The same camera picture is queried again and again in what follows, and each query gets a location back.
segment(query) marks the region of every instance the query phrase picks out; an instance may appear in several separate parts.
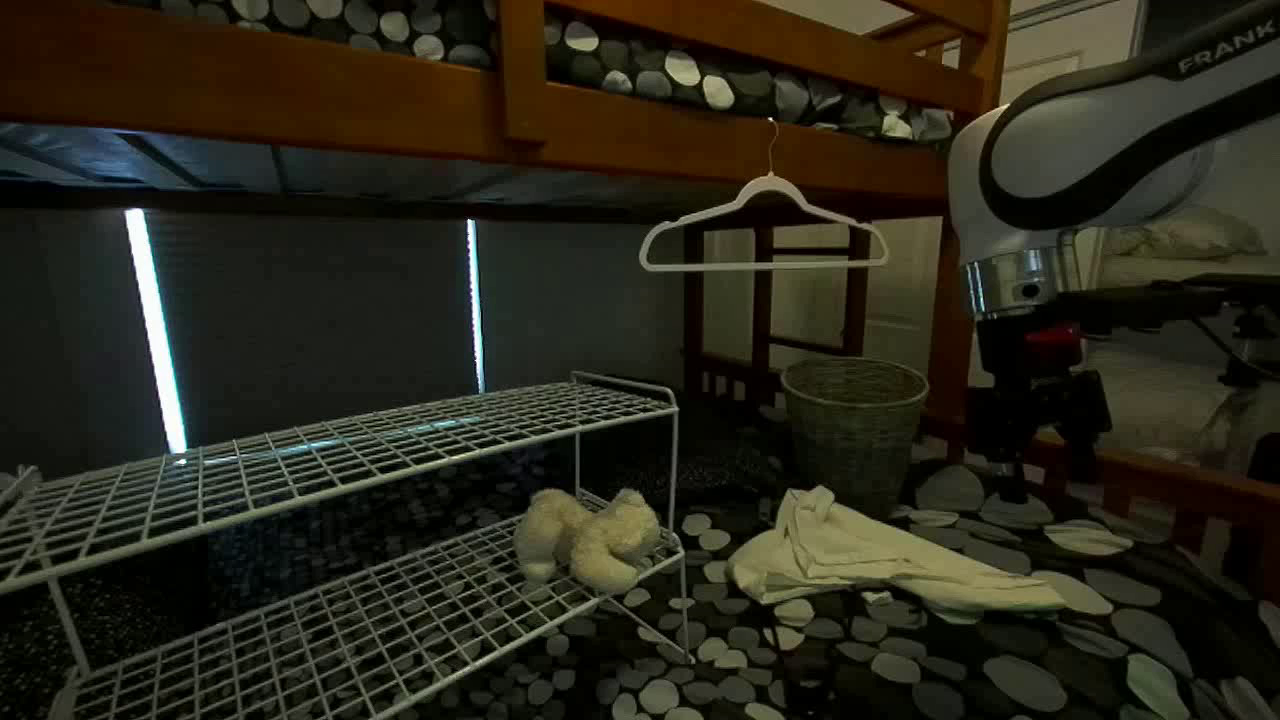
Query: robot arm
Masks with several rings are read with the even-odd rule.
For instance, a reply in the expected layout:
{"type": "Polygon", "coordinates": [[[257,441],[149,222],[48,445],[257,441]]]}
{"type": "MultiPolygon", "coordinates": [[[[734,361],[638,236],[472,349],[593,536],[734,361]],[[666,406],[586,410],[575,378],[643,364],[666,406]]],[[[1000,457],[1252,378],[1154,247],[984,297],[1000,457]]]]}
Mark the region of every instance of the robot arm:
{"type": "Polygon", "coordinates": [[[1165,53],[1046,81],[967,122],[948,195],[975,315],[1063,290],[1072,226],[1151,218],[1217,185],[1217,143],[1280,115],[1280,3],[1249,3],[1165,53]]]}

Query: white wire rack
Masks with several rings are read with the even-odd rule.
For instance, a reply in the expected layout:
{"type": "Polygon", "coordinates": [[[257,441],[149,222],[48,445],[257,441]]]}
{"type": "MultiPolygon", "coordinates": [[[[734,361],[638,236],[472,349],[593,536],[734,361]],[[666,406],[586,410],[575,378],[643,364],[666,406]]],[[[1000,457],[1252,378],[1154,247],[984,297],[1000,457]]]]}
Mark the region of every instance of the white wire rack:
{"type": "MultiPolygon", "coordinates": [[[[304,596],[210,623],[81,681],[76,715],[390,715],[603,596],[565,572],[525,584],[517,518],[453,536],[304,596]]],[[[674,531],[643,581],[678,563],[674,531]]]]}
{"type": "Polygon", "coordinates": [[[643,383],[567,378],[431,399],[31,484],[0,508],[0,592],[415,473],[674,414],[673,393],[629,387],[643,383]]]}

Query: white cloth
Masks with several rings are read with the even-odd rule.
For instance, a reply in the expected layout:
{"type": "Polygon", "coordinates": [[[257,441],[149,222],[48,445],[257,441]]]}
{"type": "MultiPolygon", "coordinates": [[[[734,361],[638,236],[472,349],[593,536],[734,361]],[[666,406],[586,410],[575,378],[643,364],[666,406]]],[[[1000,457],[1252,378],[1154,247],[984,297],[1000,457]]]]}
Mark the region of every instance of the white cloth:
{"type": "Polygon", "coordinates": [[[731,552],[726,572],[759,603],[893,584],[943,611],[1063,609],[1056,587],[850,512],[828,487],[789,493],[777,523],[731,552]]]}

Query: laundry basket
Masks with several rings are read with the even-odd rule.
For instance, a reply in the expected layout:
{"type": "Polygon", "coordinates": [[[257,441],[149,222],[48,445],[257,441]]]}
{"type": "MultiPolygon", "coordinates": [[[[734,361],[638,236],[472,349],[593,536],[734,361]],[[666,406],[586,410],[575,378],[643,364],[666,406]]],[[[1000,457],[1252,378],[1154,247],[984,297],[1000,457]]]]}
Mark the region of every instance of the laundry basket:
{"type": "Polygon", "coordinates": [[[785,367],[785,393],[800,480],[887,516],[911,464],[928,378],[902,364],[831,355],[785,367]]]}

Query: clothes hanger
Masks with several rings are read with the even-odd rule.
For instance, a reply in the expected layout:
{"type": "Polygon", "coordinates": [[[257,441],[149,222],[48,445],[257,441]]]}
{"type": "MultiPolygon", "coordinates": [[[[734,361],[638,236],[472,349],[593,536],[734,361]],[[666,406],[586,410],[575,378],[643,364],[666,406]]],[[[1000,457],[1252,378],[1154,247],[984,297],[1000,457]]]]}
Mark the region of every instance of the clothes hanger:
{"type": "Polygon", "coordinates": [[[772,172],[772,147],[777,147],[777,137],[779,137],[779,122],[769,115],[772,122],[772,140],[769,140],[769,172],[762,175],[753,175],[726,204],[713,204],[713,208],[701,208],[701,213],[687,213],[687,214],[674,214],[674,218],[659,218],[643,230],[638,241],[638,268],[643,272],[779,272],[779,268],[880,268],[887,264],[887,241],[876,222],[863,222],[857,214],[844,214],[844,213],[831,213],[831,208],[819,208],[819,204],[806,204],[806,195],[772,172]],[[828,222],[844,222],[844,226],[859,226],[870,236],[876,251],[869,258],[816,258],[816,255],[800,255],[800,258],[769,258],[769,264],[756,264],[756,258],[726,258],[726,264],[657,264],[647,251],[652,242],[673,230],[673,226],[687,226],[687,222],[708,222],[708,218],[721,218],[721,214],[731,214],[738,208],[748,208],[756,195],[762,191],[777,191],[777,195],[789,195],[804,214],[816,214],[816,218],[828,218],[828,222]]]}

